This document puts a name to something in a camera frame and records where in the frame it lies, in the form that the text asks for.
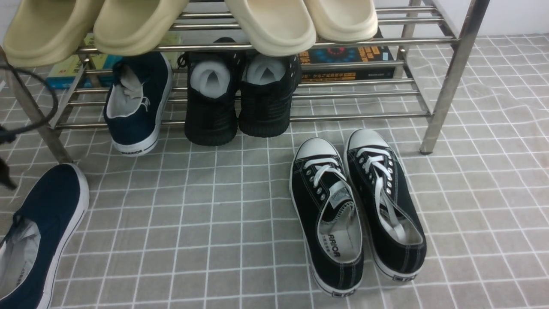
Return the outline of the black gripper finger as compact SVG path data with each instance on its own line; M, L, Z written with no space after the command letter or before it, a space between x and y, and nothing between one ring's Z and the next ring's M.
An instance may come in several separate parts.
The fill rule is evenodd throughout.
M10 167L2 158L0 159L0 184L9 190L16 190L18 187L10 176Z

